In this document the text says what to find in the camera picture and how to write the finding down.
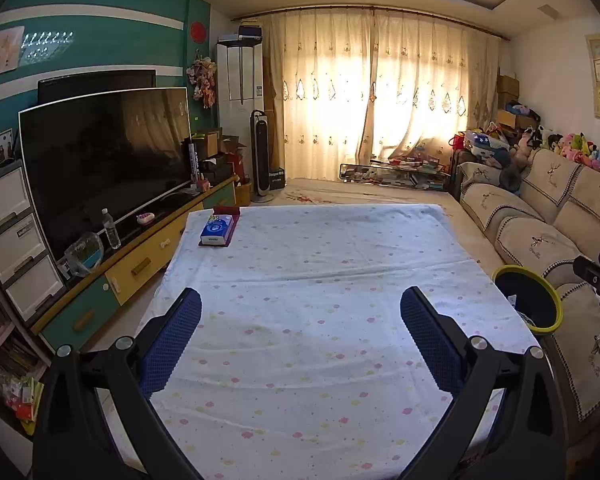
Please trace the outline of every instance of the teal cabinet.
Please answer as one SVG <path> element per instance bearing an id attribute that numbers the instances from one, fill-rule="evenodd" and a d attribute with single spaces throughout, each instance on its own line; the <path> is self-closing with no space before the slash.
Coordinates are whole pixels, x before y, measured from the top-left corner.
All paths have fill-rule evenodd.
<path id="1" fill-rule="evenodd" d="M 80 349 L 119 307 L 109 282 L 101 276 L 64 307 L 42 335 L 55 349 L 63 344 Z"/>

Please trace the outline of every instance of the metal bolt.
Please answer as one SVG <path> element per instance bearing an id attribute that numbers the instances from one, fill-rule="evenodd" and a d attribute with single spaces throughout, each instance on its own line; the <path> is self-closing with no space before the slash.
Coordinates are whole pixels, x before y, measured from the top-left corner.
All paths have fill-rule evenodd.
<path id="1" fill-rule="evenodd" d="M 133 343 L 134 343 L 133 338 L 125 335 L 125 336 L 119 337 L 116 340 L 116 348 L 118 350 L 127 350 L 128 348 L 131 348 L 131 345 Z"/>
<path id="2" fill-rule="evenodd" d="M 56 355 L 58 357 L 67 357 L 71 353 L 71 347 L 69 345 L 62 345 L 58 350 L 56 350 Z"/>
<path id="3" fill-rule="evenodd" d="M 530 352 L 531 355 L 536 359 L 542 359 L 544 357 L 544 352 L 538 346 L 532 346 Z"/>
<path id="4" fill-rule="evenodd" d="M 487 348 L 487 340 L 483 337 L 472 337 L 471 346 L 476 350 L 484 350 Z"/>

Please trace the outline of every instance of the tissue box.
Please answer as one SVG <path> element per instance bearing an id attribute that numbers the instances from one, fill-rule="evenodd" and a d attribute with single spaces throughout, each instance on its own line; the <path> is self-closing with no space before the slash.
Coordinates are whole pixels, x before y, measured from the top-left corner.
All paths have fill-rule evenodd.
<path id="1" fill-rule="evenodd" d="M 231 215 L 211 215 L 200 235 L 202 245 L 226 245 L 232 231 L 234 217 Z"/>

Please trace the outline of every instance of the glass coffee table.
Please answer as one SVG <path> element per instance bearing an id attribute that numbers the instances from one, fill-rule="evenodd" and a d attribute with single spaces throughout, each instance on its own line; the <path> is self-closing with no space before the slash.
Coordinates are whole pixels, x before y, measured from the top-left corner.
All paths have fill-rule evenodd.
<path id="1" fill-rule="evenodd" d="M 405 187 L 445 191 L 449 175 L 429 166 L 395 165 L 380 160 L 369 164 L 341 164 L 340 178 L 344 182 L 375 184 L 376 186 Z"/>

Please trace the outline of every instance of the white tablecloth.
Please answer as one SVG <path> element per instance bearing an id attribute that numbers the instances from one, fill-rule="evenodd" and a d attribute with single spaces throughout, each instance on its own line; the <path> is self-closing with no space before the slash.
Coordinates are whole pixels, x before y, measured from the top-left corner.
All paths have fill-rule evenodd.
<path id="1" fill-rule="evenodd" d="M 497 349 L 535 344 L 438 206 L 243 208 L 228 248 L 198 246 L 209 214 L 189 215 L 140 325 L 186 286 L 202 297 L 201 324 L 151 402 L 205 478 L 399 474 L 450 403 L 400 318 L 409 286 Z M 115 413 L 109 423 L 132 461 Z"/>

